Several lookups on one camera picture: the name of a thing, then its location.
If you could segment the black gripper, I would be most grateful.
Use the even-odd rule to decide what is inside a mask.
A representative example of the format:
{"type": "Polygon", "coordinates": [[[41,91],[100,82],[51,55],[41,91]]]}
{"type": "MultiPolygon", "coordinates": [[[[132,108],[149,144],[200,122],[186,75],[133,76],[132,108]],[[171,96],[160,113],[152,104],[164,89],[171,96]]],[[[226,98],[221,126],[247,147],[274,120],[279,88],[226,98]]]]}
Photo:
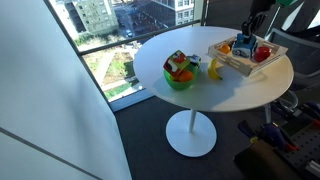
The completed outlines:
{"type": "Polygon", "coordinates": [[[251,36],[260,28],[265,18],[266,15],[264,13],[250,14],[242,23],[242,33],[245,36],[251,36]]]}

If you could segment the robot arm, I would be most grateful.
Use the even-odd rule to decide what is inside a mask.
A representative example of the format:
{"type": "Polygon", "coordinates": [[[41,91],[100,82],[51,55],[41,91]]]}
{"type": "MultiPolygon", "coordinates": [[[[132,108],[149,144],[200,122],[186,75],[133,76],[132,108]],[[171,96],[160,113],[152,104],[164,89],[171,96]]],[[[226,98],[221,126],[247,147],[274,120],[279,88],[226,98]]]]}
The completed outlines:
{"type": "Polygon", "coordinates": [[[250,37],[255,33],[263,23],[265,13],[271,9],[276,0],[252,0],[250,13],[247,19],[242,23],[242,33],[250,37]]]}

